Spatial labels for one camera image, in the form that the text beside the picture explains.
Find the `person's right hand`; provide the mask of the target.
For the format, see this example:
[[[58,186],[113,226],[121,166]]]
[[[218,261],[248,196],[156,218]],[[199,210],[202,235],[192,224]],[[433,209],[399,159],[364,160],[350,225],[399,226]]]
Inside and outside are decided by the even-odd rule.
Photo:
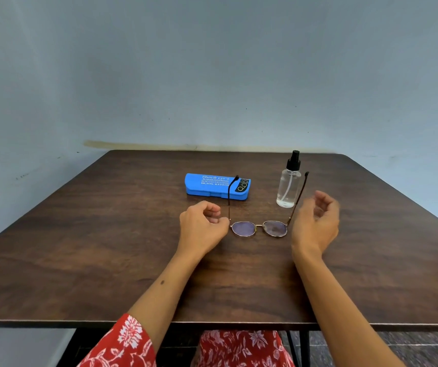
[[[295,262],[304,257],[320,258],[330,243],[337,237],[340,222],[338,201],[323,191],[315,191],[315,222],[308,226],[297,225],[297,212],[291,223],[291,247]]]

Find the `person's left hand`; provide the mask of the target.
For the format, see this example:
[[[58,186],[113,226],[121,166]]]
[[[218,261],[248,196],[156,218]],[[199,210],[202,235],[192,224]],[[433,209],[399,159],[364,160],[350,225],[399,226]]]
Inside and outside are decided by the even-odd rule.
[[[180,214],[180,237],[176,255],[200,261],[228,234],[211,227],[211,217],[224,217],[217,204],[201,201]]]

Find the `person's right forearm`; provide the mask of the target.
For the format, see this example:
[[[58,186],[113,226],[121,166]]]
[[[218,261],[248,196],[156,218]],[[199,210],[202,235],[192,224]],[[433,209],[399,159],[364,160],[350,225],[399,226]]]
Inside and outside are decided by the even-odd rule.
[[[336,367],[406,367],[352,302],[319,250],[293,249],[292,255]]]

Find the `person's left forearm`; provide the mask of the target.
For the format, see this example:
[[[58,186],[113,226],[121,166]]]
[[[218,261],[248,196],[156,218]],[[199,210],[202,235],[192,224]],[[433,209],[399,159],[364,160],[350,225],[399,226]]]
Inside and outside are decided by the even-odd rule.
[[[159,351],[188,280],[205,254],[203,247],[179,242],[163,272],[129,309],[128,314],[141,324],[155,352]]]

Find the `thin metal-framed eyeglasses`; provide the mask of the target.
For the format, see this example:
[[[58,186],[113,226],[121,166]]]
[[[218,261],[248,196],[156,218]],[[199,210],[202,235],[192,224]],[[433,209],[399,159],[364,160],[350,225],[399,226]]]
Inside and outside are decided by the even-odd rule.
[[[230,224],[230,229],[232,232],[240,237],[251,237],[257,232],[257,228],[261,227],[263,231],[274,238],[282,238],[286,236],[288,233],[288,227],[292,221],[292,218],[295,213],[295,209],[297,207],[297,204],[300,201],[300,198],[302,196],[302,193],[305,189],[307,180],[308,180],[309,171],[305,172],[304,174],[304,182],[302,184],[301,191],[297,197],[297,200],[293,206],[291,215],[287,221],[287,223],[280,222],[280,221],[265,221],[261,225],[254,224],[253,222],[247,222],[247,221],[240,221],[240,222],[234,222]]]

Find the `clear spray bottle black nozzle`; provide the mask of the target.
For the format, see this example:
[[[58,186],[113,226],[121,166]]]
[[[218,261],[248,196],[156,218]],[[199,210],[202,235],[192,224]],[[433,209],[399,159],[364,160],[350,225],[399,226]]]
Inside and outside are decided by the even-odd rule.
[[[276,203],[282,208],[292,208],[296,203],[303,179],[300,165],[300,152],[294,150],[287,160],[278,187]]]

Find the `blue plastic eyeglasses case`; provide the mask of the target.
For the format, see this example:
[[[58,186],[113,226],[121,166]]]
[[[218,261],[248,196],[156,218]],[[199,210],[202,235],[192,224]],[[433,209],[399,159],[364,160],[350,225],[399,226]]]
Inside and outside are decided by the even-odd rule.
[[[188,195],[218,197],[244,201],[251,187],[251,179],[187,173],[185,188]]]

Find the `red floral garment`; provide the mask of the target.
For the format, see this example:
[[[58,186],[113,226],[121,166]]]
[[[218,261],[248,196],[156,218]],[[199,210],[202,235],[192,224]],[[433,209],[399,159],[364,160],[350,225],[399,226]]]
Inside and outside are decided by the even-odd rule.
[[[156,352],[142,325],[124,314],[77,367],[157,367]],[[196,367],[295,367],[277,331],[202,333]]]

